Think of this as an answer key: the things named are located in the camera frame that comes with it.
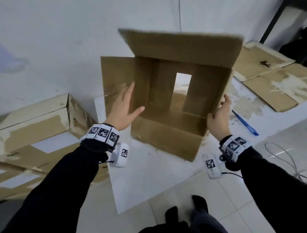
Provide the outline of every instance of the foot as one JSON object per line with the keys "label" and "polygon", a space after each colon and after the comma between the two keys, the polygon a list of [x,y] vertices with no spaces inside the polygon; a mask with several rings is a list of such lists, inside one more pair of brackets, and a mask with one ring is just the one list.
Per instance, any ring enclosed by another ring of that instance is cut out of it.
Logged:
{"label": "foot", "polygon": [[208,206],[206,200],[201,196],[192,196],[195,209],[199,212],[201,209],[205,210],[208,213]]}
{"label": "foot", "polygon": [[167,224],[174,224],[178,222],[178,208],[174,206],[165,212],[165,221]]}

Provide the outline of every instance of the black jacket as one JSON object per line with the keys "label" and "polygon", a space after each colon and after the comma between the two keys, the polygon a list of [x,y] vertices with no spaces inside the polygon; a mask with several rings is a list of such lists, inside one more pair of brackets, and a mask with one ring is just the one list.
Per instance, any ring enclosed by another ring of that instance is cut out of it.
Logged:
{"label": "black jacket", "polygon": [[[2,232],[75,232],[80,208],[98,172],[98,163],[106,159],[83,146],[65,155],[31,191]],[[304,231],[306,184],[269,163],[252,147],[239,156],[236,166],[237,170],[241,169],[258,208],[276,232]],[[149,227],[142,232],[160,231],[159,227]]]}

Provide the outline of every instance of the blue pen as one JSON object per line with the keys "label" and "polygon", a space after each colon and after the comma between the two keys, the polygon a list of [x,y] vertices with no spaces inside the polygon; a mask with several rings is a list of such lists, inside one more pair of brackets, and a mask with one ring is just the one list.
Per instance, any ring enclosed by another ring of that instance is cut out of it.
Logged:
{"label": "blue pen", "polygon": [[245,120],[243,120],[242,117],[240,117],[234,110],[232,111],[234,113],[234,115],[239,119],[239,121],[241,121],[241,123],[249,130],[251,131],[252,134],[254,134],[255,136],[259,136],[259,133],[257,133],[257,131],[251,127]]}

